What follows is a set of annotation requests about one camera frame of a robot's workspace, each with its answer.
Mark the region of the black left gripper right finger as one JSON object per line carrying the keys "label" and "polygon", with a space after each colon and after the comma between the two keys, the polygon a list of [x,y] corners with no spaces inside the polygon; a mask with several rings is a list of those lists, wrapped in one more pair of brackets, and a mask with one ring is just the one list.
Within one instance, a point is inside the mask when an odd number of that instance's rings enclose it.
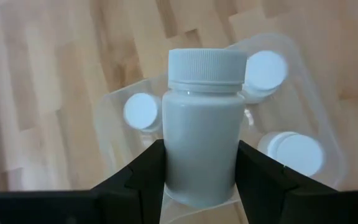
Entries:
{"label": "black left gripper right finger", "polygon": [[235,181],[249,224],[279,224],[287,192],[335,190],[239,142]]}

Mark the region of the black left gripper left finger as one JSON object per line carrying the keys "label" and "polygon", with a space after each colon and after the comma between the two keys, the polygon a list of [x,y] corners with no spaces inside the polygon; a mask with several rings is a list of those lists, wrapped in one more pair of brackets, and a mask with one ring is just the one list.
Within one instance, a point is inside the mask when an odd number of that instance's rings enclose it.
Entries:
{"label": "black left gripper left finger", "polygon": [[165,147],[156,140],[119,172],[93,188],[102,224],[159,224],[165,182]]}

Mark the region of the white pill bottle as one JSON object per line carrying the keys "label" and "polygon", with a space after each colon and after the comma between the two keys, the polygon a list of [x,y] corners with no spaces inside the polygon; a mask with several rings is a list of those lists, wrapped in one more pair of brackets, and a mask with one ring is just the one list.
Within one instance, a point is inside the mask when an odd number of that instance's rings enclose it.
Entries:
{"label": "white pill bottle", "polygon": [[162,98],[167,194],[193,207],[229,200],[241,124],[247,54],[228,49],[173,49]]}
{"label": "white pill bottle", "polygon": [[307,177],[321,171],[325,163],[325,154],[320,143],[296,132],[268,133],[260,139],[257,149]]}
{"label": "white pill bottle", "polygon": [[247,104],[257,104],[274,94],[288,76],[285,57],[269,50],[251,55],[247,60],[242,95]]}
{"label": "white pill bottle", "polygon": [[125,122],[132,128],[156,133],[162,129],[162,102],[155,95],[136,93],[125,103],[123,108]]}

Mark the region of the clear plastic basket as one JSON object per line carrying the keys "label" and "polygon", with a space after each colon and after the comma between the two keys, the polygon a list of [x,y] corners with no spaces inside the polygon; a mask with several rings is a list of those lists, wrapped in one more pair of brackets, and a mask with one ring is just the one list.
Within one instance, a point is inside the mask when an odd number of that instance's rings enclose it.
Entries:
{"label": "clear plastic basket", "polygon": [[[317,140],[323,148],[323,169],[311,178],[338,188],[346,174],[346,163],[329,123],[327,112],[294,43],[284,35],[259,34],[239,41],[229,50],[240,50],[248,58],[260,51],[274,51],[285,57],[288,76],[280,88],[264,101],[246,104],[240,139],[257,148],[260,139],[271,132],[291,131]],[[147,78],[104,95],[94,111],[94,128],[105,162],[105,171],[113,176],[163,136],[130,127],[124,120],[126,101],[136,93],[148,93],[161,99],[168,91],[168,75]]]}

